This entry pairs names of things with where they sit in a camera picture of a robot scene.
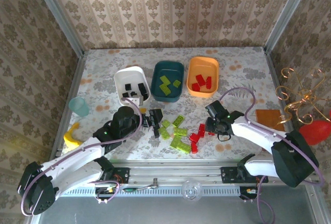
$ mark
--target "red balloon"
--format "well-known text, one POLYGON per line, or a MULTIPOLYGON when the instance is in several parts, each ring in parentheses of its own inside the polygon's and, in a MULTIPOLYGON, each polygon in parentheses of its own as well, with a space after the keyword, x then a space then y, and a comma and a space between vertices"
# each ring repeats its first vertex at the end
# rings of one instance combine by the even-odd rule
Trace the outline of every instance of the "red balloon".
POLYGON ((299 132, 308 145, 316 145, 329 137, 331 123, 327 121, 313 121, 311 124, 301 127, 299 132))

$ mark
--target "white bowl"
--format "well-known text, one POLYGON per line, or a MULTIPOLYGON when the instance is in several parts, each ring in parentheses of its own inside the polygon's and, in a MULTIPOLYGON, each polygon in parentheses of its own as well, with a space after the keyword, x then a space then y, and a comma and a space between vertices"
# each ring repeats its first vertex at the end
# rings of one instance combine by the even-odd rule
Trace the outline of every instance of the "white bowl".
POLYGON ((123 93, 127 92, 125 90, 125 84, 131 84, 131 90, 129 91, 129 97, 131 97, 130 92, 134 91, 138 95, 140 94, 140 90, 138 88, 139 83, 144 83, 146 91, 148 93, 148 98, 143 102, 143 106, 146 106, 149 103, 149 100, 151 99, 151 91, 149 89, 144 71, 142 68, 138 66, 132 66, 128 67, 122 70, 119 70, 118 72, 115 73, 114 75, 114 81, 115 81, 115 86, 119 98, 119 102, 123 106, 130 106, 126 101, 122 101, 123 93))

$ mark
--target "floral tablecloth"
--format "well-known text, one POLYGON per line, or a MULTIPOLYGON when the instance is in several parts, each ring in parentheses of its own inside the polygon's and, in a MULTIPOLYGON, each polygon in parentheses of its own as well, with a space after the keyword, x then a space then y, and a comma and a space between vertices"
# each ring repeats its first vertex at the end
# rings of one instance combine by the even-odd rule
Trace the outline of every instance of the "floral tablecloth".
MULTIPOLYGON (((147 109, 161 108, 163 118, 173 122, 180 114, 185 117, 181 128, 189 134, 197 132, 200 123, 208 117, 205 106, 218 99, 222 93, 233 87, 243 86, 254 91, 257 104, 254 109, 279 109, 275 88, 262 48, 166 48, 166 49, 122 49, 91 50, 87 56, 80 82, 78 96, 83 97, 90 107, 87 117, 72 114, 70 126, 80 123, 73 137, 85 141, 92 136, 120 107, 114 84, 114 74, 129 66, 140 66, 151 85, 154 66, 159 61, 179 61, 185 67, 183 93, 178 102, 157 102, 151 99, 147 109), (219 87, 212 98, 198 98, 189 95, 186 77, 190 59, 194 56, 208 56, 217 59, 220 68, 219 87)), ((222 101, 230 112, 245 112, 251 105, 252 97, 244 91, 234 92, 222 101)), ((250 117, 255 119, 255 111, 250 117)), ((261 148, 243 138, 232 137, 228 142, 218 141, 216 136, 206 135, 198 142, 197 154, 185 154, 170 147, 172 139, 155 139, 153 130, 142 128, 138 135, 108 153, 112 159, 217 159, 223 161, 240 160, 250 153, 259 153, 261 148)), ((188 137, 182 141, 190 144, 188 137)))

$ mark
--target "green block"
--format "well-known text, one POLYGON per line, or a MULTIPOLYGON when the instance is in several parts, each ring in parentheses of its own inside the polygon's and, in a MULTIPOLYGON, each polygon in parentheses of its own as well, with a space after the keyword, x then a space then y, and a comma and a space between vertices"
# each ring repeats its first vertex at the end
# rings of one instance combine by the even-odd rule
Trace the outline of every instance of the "green block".
POLYGON ((172 148, 177 148, 177 145, 178 145, 179 143, 181 143, 181 139, 182 139, 182 138, 181 138, 180 136, 175 135, 175 137, 174 137, 174 139, 172 140, 170 146, 171 146, 172 148))
POLYGON ((191 152, 191 146, 183 142, 177 144, 177 149, 183 151, 184 153, 191 152))
POLYGON ((175 82, 173 82, 173 85, 178 88, 180 86, 181 82, 176 80, 175 82))
POLYGON ((167 132, 165 127, 160 127, 159 128, 159 133, 161 134, 162 138, 164 138, 165 140, 170 138, 170 134, 167 132))
POLYGON ((165 84, 161 84, 160 89, 166 96, 171 93, 170 89, 165 84))
POLYGON ((176 120, 172 123, 175 127, 179 127, 181 123, 183 123, 184 117, 179 115, 176 120))
POLYGON ((187 129, 175 127, 174 135, 187 136, 187 129))
POLYGON ((164 121, 162 122, 162 126, 165 127, 165 128, 169 127, 170 124, 171 124, 171 123, 170 123, 168 120, 164 120, 164 121))
POLYGON ((169 79, 166 76, 162 76, 162 77, 160 77, 160 79, 165 86, 171 84, 171 82, 169 81, 169 79))

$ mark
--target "transparent plastic cup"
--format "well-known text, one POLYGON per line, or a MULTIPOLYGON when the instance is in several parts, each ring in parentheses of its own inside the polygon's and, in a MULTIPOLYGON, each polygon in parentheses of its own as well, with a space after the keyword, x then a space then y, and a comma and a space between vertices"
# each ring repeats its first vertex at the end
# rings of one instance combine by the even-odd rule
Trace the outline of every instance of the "transparent plastic cup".
POLYGON ((69 108, 80 117, 88 115, 89 109, 84 98, 78 96, 70 100, 69 108))
POLYGON ((201 183, 194 179, 187 179, 182 185, 182 195, 188 201, 199 201, 202 197, 201 183))

